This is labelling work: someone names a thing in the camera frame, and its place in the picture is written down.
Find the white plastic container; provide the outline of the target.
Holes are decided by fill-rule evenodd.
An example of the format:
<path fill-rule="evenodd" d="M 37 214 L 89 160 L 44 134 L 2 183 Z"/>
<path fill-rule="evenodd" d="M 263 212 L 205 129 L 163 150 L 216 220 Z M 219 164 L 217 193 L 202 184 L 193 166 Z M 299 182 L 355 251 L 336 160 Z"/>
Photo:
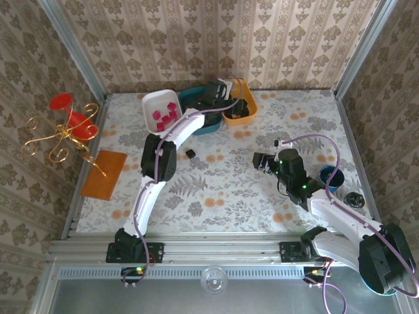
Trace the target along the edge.
<path fill-rule="evenodd" d="M 168 103 L 173 102 L 176 104 L 175 111 L 177 113 L 177 118 L 171 118 L 171 121 L 168 124 L 164 124 L 162 121 L 163 116 L 170 116 L 170 110 L 167 108 Z M 177 122 L 181 116 L 181 106 L 179 104 L 179 99 L 177 93 L 173 90 L 165 89 L 159 90 L 156 92 L 151 92 L 144 96 L 141 100 L 141 105 L 143 109 L 143 115 L 145 118 L 145 123 L 147 129 L 151 133 L 161 133 L 157 132 L 156 124 L 162 122 L 164 124 L 164 131 L 166 131 L 170 126 L 172 126 L 175 122 Z M 159 111 L 161 113 L 160 120 L 154 120 L 152 114 L 155 111 Z"/>

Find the orange wooden board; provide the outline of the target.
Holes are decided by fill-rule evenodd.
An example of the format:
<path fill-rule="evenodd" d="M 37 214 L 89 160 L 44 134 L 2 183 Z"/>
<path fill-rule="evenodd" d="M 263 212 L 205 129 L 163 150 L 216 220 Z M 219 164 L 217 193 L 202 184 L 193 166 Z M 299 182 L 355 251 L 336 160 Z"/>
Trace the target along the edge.
<path fill-rule="evenodd" d="M 100 150 L 96 158 L 87 156 L 85 160 L 92 168 L 81 189 L 81 195 L 109 201 L 126 159 L 127 154 L 109 150 Z"/>

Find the aluminium table edge rail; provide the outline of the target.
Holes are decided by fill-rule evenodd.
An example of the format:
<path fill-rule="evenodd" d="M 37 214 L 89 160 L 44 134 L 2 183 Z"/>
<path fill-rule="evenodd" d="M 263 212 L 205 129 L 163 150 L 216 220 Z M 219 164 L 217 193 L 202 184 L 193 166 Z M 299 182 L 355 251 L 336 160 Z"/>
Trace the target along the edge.
<path fill-rule="evenodd" d="M 105 102 L 99 106 L 97 118 L 96 118 L 96 125 L 99 127 L 99 132 L 97 136 L 91 140 L 88 144 L 88 148 L 90 152 L 96 156 L 98 153 L 98 147 L 100 144 L 101 135 L 103 133 L 103 126 L 105 124 L 107 113 L 109 108 L 109 99 L 105 98 Z M 79 221 L 79 217 L 81 215 L 82 206 L 84 203 L 84 196 L 81 195 L 81 190 L 84 186 L 85 180 L 92 168 L 92 165 L 89 164 L 87 161 L 82 162 L 81 170 L 79 172 L 79 176 L 77 179 L 77 184 L 75 187 L 75 191 L 71 200 L 71 204 L 69 206 L 69 210 L 67 212 L 67 218 L 64 224 L 63 232 L 60 236 L 60 240 L 67 240 L 69 238 L 70 233 L 77 229 L 77 224 Z"/>
<path fill-rule="evenodd" d="M 344 165 L 351 165 L 351 168 L 355 169 L 355 172 L 353 172 L 349 171 L 348 167 L 339 165 L 339 168 L 343 171 L 346 179 L 343 187 L 338 189 L 338 195 L 346 196 L 349 192 L 359 192 L 365 198 L 364 207 L 355 209 L 357 216 L 360 216 L 362 219 L 362 222 L 360 223 L 357 220 L 354 220 L 358 229 L 357 240 L 361 241 L 363 237 L 373 236 L 375 232 L 378 232 L 382 227 L 382 223 L 344 105 L 339 99 L 335 100 L 335 102 L 337 104 L 342 127 L 345 131 L 346 142 L 348 143 L 346 146 L 351 152 L 351 157 L 344 155 L 344 149 L 340 147 L 340 163 L 343 160 L 346 160 Z"/>

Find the red plastic goblet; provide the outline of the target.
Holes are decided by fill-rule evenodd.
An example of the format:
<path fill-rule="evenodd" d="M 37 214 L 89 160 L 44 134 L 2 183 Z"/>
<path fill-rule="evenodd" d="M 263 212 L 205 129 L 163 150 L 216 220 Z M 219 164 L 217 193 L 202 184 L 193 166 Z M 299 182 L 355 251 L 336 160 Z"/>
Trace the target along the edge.
<path fill-rule="evenodd" d="M 50 101 L 49 107 L 53 111 L 65 111 L 67 113 L 67 122 L 64 124 L 65 131 L 78 141 L 88 142 L 98 134 L 99 128 L 92 121 L 98 113 L 98 104 L 88 103 L 84 106 L 83 113 L 79 113 L 74 111 L 74 101 L 71 94 L 59 94 Z"/>

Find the clear glass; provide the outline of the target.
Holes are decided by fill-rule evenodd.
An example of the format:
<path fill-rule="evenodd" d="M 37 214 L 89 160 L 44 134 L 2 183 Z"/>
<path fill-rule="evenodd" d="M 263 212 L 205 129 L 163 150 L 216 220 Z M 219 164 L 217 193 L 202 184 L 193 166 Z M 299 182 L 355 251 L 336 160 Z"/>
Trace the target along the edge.
<path fill-rule="evenodd" d="M 227 288 L 228 275 L 219 266 L 209 266 L 202 272 L 200 284 L 210 294 L 221 294 Z"/>

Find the teal plastic container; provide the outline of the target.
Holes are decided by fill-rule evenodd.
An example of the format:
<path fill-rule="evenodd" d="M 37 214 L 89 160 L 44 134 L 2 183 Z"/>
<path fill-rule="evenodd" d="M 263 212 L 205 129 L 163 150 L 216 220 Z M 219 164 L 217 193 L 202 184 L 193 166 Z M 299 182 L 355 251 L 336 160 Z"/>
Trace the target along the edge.
<path fill-rule="evenodd" d="M 186 109 L 189 108 L 189 105 L 192 105 L 195 101 L 198 101 L 204 95 L 205 91 L 205 86 L 199 86 L 189 88 L 180 92 L 178 98 L 182 113 L 184 113 Z M 204 125 L 199 130 L 196 130 L 193 133 L 193 135 L 204 135 L 208 133 L 213 133 L 220 128 L 221 122 L 221 113 L 216 113 L 213 116 L 210 116 L 210 114 L 208 114 L 206 115 Z"/>

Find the slotted metal strip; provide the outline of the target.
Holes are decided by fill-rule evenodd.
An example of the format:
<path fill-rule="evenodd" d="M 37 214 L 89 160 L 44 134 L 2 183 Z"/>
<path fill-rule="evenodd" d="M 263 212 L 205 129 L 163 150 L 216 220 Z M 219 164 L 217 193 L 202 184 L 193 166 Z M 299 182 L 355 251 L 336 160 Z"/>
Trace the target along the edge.
<path fill-rule="evenodd" d="M 206 267 L 159 266 L 147 272 L 149 279 L 199 279 Z M 261 266 L 223 268 L 230 279 L 302 279 L 302 266 Z M 62 267 L 58 273 L 59 279 L 120 279 L 122 268 L 113 267 Z"/>

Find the glass jar with black lid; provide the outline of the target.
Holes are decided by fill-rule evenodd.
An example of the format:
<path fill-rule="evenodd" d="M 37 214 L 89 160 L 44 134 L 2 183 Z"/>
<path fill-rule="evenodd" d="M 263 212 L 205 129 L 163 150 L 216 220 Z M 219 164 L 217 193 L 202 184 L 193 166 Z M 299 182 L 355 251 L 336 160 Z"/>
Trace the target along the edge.
<path fill-rule="evenodd" d="M 350 192 L 344 197 L 344 203 L 354 209 L 362 209 L 365 206 L 365 198 L 357 192 Z"/>

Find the orange plastic container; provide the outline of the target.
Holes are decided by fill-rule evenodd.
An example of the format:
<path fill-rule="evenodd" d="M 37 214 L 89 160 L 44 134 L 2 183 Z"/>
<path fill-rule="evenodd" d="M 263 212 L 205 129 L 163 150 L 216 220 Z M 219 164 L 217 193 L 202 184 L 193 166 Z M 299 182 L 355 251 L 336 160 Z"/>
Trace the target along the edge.
<path fill-rule="evenodd" d="M 235 99 L 244 99 L 247 101 L 247 108 L 249 110 L 249 116 L 245 118 L 237 118 L 237 115 L 240 114 L 241 110 L 236 108 L 236 115 L 229 115 L 228 111 L 222 112 L 223 119 L 226 125 L 228 126 L 241 126 L 247 123 L 254 121 L 258 113 L 258 105 L 255 100 L 255 97 L 252 94 L 252 91 L 249 89 L 247 82 L 243 78 L 233 79 L 234 87 L 230 92 L 230 99 L 234 102 Z"/>

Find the blue cup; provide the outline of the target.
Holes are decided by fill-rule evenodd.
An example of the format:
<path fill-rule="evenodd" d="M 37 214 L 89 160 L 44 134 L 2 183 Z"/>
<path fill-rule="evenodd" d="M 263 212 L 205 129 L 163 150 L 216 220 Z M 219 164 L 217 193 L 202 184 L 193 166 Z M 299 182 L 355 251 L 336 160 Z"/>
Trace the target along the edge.
<path fill-rule="evenodd" d="M 335 166 L 324 166 L 319 172 L 319 180 L 323 184 L 327 184 L 327 180 L 335 170 Z M 329 184 L 329 190 L 331 193 L 335 192 L 338 188 L 340 188 L 344 184 L 344 174 L 340 169 L 337 169 L 337 172 L 331 179 Z"/>

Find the aluminium frame post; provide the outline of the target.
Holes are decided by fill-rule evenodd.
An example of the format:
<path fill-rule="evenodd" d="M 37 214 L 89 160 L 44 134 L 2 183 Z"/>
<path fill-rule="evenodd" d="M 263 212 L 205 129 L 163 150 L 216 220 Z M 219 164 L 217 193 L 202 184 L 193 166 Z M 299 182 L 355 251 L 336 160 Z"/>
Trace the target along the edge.
<path fill-rule="evenodd" d="M 382 32 L 398 1 L 399 0 L 379 0 L 368 26 L 362 34 L 354 53 L 349 59 L 349 62 L 334 89 L 334 95 L 337 100 L 342 99 L 348 91 L 348 88 L 371 51 L 373 44 L 377 41 L 378 36 Z"/>
<path fill-rule="evenodd" d="M 38 0 L 38 2 L 81 72 L 90 91 L 100 104 L 104 104 L 107 93 L 98 79 L 91 62 L 83 52 L 82 46 L 57 0 Z"/>

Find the small black adapter board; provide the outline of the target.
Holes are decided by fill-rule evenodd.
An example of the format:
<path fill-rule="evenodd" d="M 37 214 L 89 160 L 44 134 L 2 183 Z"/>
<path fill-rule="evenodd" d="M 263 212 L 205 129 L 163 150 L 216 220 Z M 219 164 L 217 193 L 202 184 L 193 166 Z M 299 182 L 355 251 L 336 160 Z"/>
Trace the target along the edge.
<path fill-rule="evenodd" d="M 135 287 L 140 283 L 147 273 L 147 266 L 137 266 L 131 268 L 124 268 L 121 270 L 121 281 L 125 287 L 132 285 Z"/>
<path fill-rule="evenodd" d="M 322 285 L 322 282 L 325 277 L 330 278 L 331 271 L 326 275 L 326 267 L 322 268 L 311 268 L 311 267 L 304 267 L 304 277 L 303 281 L 308 283 L 309 285 Z"/>

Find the long aluminium base rail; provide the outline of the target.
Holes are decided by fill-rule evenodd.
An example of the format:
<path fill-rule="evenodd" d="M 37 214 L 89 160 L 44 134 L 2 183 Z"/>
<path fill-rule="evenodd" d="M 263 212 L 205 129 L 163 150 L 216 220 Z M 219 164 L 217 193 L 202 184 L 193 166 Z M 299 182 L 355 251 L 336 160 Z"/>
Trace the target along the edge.
<path fill-rule="evenodd" d="M 46 262 L 63 266 L 106 265 L 114 233 L 72 233 L 53 241 Z M 268 266 L 281 264 L 280 243 L 299 241 L 297 234 L 281 232 L 185 232 L 149 234 L 148 243 L 164 244 L 164 265 Z"/>

